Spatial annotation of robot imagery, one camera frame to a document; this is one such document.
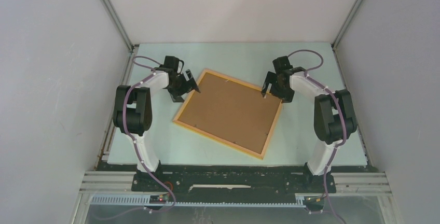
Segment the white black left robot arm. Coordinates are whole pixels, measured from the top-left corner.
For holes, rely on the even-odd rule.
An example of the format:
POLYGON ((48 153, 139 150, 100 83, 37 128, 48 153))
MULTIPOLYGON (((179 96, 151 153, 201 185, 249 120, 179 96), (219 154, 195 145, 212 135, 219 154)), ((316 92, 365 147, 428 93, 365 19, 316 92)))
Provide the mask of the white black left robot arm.
POLYGON ((144 185, 151 191, 163 187, 164 177, 156 172, 160 160, 148 132, 153 122, 152 98, 160 90, 167 90, 172 102, 184 102, 183 95, 200 89, 190 70, 183 70, 184 61, 165 56, 163 63, 149 67, 150 73, 134 85, 119 85, 116 89, 113 124, 131 143, 137 156, 138 170, 148 173, 144 185))

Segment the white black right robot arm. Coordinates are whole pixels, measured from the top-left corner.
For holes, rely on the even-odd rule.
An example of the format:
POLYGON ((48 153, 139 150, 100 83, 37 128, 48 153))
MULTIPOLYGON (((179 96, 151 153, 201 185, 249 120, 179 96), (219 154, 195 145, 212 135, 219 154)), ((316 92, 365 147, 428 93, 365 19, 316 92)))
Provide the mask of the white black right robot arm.
POLYGON ((290 103, 295 93, 300 93, 314 104, 313 128, 318 141, 305 164, 301 183, 305 190, 315 192, 323 184, 321 176, 331 171, 338 148, 357 130, 351 94, 348 90, 332 91, 303 67, 293 67, 287 56, 272 63, 274 72, 267 73, 262 96, 270 93, 282 103, 290 103))

